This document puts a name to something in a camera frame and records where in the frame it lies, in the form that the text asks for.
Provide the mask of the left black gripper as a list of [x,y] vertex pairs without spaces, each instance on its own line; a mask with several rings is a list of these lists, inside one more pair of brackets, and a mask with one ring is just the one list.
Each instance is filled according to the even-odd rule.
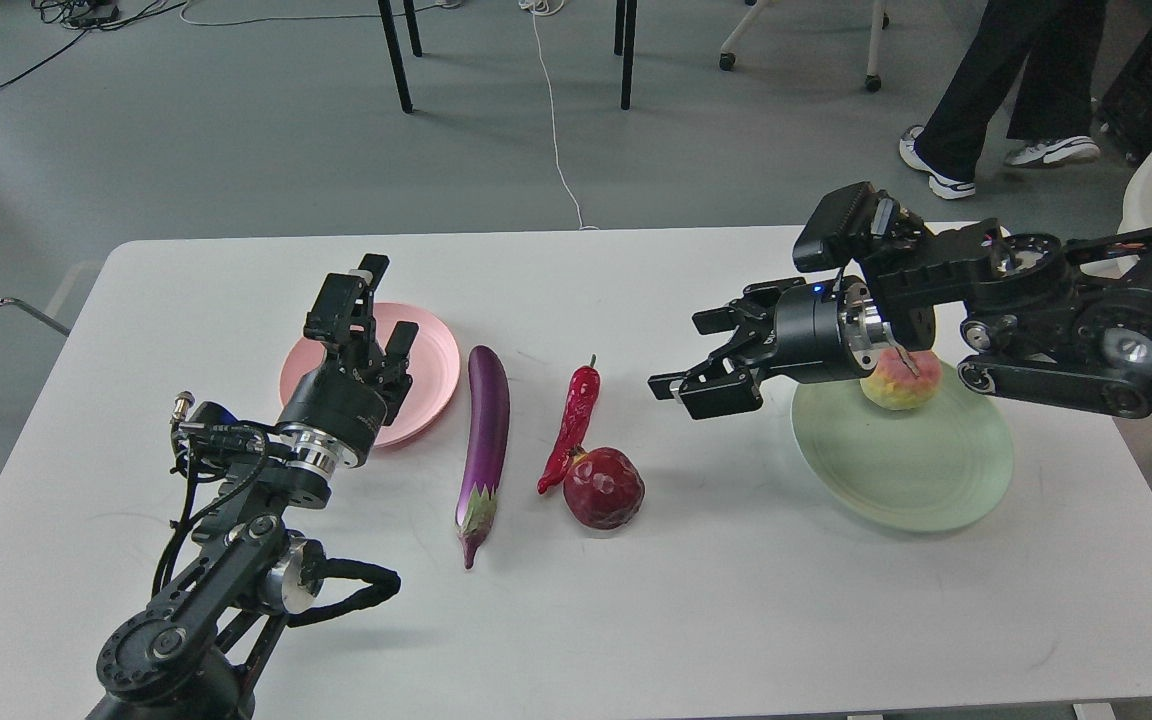
[[408,361],[419,323],[394,324],[384,348],[374,340],[376,288],[389,265],[387,255],[365,253],[357,268],[326,275],[303,323],[303,338],[328,346],[326,355],[276,423],[285,435],[310,429],[334,439],[348,468],[366,461],[414,382]]

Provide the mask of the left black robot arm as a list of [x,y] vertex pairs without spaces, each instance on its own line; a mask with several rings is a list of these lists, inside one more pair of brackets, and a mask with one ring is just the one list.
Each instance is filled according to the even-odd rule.
[[285,510],[323,509],[340,468],[364,464],[412,387],[419,327],[397,323],[384,344],[372,313],[389,266],[369,253],[329,274],[303,324],[323,361],[300,379],[271,425],[180,393],[170,420],[185,501],[157,562],[145,611],[104,643],[93,719],[250,719],[253,691],[289,626],[370,609],[401,588],[378,564],[329,559],[285,524]]

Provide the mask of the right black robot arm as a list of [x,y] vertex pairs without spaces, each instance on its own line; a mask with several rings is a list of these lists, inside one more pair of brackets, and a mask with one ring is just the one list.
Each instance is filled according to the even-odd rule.
[[684,372],[650,377],[695,419],[750,414],[765,379],[851,381],[886,347],[929,350],[934,306],[961,304],[979,395],[1126,419],[1152,414],[1152,228],[1093,240],[1007,234],[996,219],[932,232],[858,182],[819,200],[794,247],[797,275],[699,311],[728,340]]

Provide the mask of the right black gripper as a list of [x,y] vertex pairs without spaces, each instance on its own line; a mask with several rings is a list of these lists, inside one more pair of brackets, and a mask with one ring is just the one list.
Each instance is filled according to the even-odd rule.
[[699,334],[735,331],[730,357],[649,377],[647,386],[657,400],[677,401],[696,420],[753,414],[763,406],[760,384],[767,378],[806,384],[867,377],[892,346],[890,323],[858,276],[750,283],[737,300],[691,319]]

